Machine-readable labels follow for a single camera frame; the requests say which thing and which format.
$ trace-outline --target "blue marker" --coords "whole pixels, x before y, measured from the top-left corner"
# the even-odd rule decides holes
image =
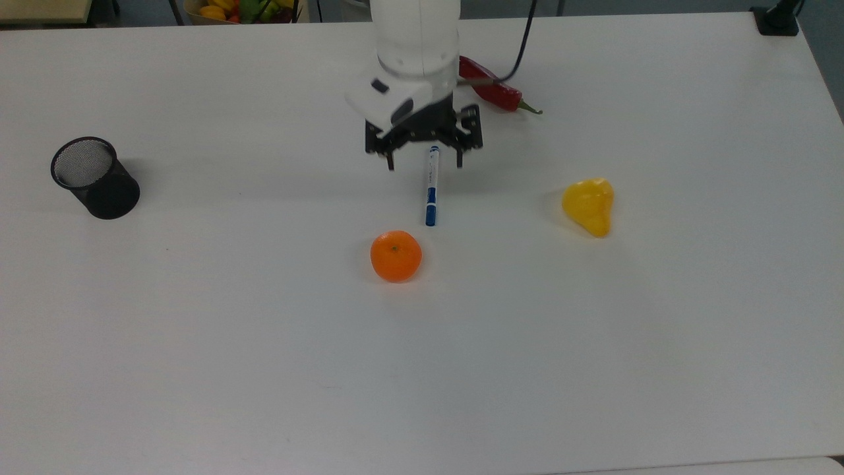
[[[436,224],[436,175],[440,171],[440,147],[432,145],[428,152],[428,201],[425,203],[425,225]]]

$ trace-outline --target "black mesh pen holder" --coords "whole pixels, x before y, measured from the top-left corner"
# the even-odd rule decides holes
[[[103,139],[82,137],[65,144],[50,165],[53,180],[69,189],[92,216],[113,220],[127,214],[141,196],[138,182]]]

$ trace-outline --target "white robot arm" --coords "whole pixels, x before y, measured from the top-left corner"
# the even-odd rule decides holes
[[[346,91],[366,119],[366,151],[387,158],[409,141],[463,152],[483,146],[477,105],[452,108],[460,0],[371,0],[376,56]]]

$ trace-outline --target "yellow bell pepper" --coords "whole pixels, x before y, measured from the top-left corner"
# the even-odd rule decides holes
[[[235,9],[235,0],[208,0],[208,5],[220,7],[223,13],[230,15],[231,11]]]
[[[216,5],[208,5],[199,9],[199,14],[205,18],[219,19],[225,21],[225,12]]]
[[[615,191],[606,178],[577,182],[563,193],[563,211],[596,238],[609,234]]]

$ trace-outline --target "tangerine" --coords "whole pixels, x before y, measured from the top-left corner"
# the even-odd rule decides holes
[[[422,262],[422,248],[408,232],[387,231],[372,242],[370,259],[372,269],[381,279],[406,281]]]

